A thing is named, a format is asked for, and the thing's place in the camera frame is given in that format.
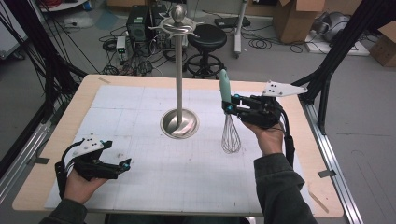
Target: power supply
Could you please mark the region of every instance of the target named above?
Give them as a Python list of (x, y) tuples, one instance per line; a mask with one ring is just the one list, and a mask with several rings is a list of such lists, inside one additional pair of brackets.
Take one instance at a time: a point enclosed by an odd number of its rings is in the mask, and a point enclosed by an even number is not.
[(124, 63), (128, 61), (128, 48), (126, 46), (126, 37), (119, 36), (117, 37), (117, 54), (119, 55), (119, 60)]

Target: chair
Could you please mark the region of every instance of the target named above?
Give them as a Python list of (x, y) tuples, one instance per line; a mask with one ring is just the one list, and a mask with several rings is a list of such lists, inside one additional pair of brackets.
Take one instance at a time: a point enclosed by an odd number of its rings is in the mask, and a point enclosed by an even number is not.
[(227, 42), (227, 35), (220, 28), (203, 24), (195, 28), (194, 35), (188, 35), (189, 43), (196, 47), (199, 54), (191, 56), (183, 65), (183, 71), (189, 70), (192, 77), (215, 77), (218, 78), (218, 72), (224, 68), (224, 64), (219, 58), (209, 54), (219, 49)]

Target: black pole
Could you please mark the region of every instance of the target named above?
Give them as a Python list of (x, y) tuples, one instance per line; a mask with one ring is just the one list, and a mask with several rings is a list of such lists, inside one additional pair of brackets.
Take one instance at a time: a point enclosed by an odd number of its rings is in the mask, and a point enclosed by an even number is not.
[(37, 52), (51, 65), (51, 74), (46, 74), (46, 76), (53, 76), (57, 79), (62, 87), (62, 93), (75, 92), (76, 82), (70, 75), (68, 65), (61, 62), (58, 51), (29, 2), (26, 0), (5, 0), (4, 2), (35, 46)]
[(386, 0), (362, 0), (359, 7), (346, 25), (344, 31), (335, 40), (329, 54), (323, 60), (320, 67), (313, 74), (303, 77), (292, 83), (294, 86), (301, 86), (309, 83), (308, 92), (301, 94), (300, 100), (308, 105), (312, 105), (315, 98), (321, 92), (318, 112), (318, 126), (322, 134), (325, 132), (326, 109), (329, 98), (330, 81), (335, 69), (349, 53), (350, 49), (358, 41), (363, 31), (370, 25), (370, 22), (378, 14), (381, 5)]

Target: floor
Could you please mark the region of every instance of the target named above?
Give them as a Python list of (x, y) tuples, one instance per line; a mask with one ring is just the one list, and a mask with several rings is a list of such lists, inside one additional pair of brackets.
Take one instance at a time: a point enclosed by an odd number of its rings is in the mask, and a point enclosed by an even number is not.
[[(102, 71), (106, 65), (106, 52), (98, 39), (123, 26), (126, 18), (122, 13), (110, 13), (100, 3), (98, 1), (96, 9), (86, 14), (92, 18), (93, 25), (71, 30), (70, 36), (97, 70)], [(80, 8), (74, 8), (55, 15), (60, 20), (80, 11)], [(203, 12), (201, 14), (205, 16), (195, 18), (197, 21), (212, 23), (216, 18)], [(266, 18), (249, 19), (252, 24), (248, 29), (251, 30), (271, 23)], [(265, 37), (275, 36), (273, 27), (255, 33)], [(73, 64), (88, 73), (97, 73), (65, 34), (61, 36)], [(373, 45), (370, 41), (362, 41), (362, 44), (367, 48)], [(214, 54), (227, 66), (231, 80), (271, 79), (291, 83), (315, 71), (326, 56), (308, 53), (304, 46), (301, 46), (301, 53), (293, 52), (296, 50), (299, 49), (277, 44), (269, 49), (255, 49), (248, 44), (248, 40), (243, 39), (242, 54), (235, 59), (233, 33), (228, 33), (227, 44)], [(195, 52), (193, 47), (187, 47), (188, 56)], [(174, 77), (175, 64), (161, 64), (164, 61), (160, 59), (153, 63), (158, 69), (148, 76)], [(392, 170), (392, 163), (396, 161), (396, 136), (393, 132), (396, 101), (392, 100), (396, 95), (394, 83), (396, 68), (383, 67), (371, 56), (346, 56), (332, 78), (326, 130), (365, 223), (396, 223), (396, 175)], [(43, 99), (43, 91), (29, 60), (0, 61), (0, 159), (41, 106)], [(12, 209), (12, 201), (30, 169), (31, 165), (27, 165), (13, 189), (0, 202), (2, 223), (38, 223), (47, 214)], [(103, 223), (103, 218), (103, 215), (89, 214), (87, 223)], [(344, 217), (319, 218), (318, 223), (347, 221)]]

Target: hand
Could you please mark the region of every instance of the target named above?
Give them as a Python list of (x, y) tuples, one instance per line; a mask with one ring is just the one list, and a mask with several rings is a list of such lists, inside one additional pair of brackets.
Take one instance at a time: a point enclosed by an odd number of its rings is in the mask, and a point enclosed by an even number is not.
[(107, 179), (95, 178), (88, 181), (80, 176), (77, 171), (72, 170), (69, 177), (67, 177), (64, 198), (84, 204), (106, 181)]
[(274, 125), (271, 129), (262, 129), (256, 125), (245, 123), (245, 126), (256, 134), (259, 147), (263, 156), (274, 153), (282, 153), (283, 132), (279, 124)]

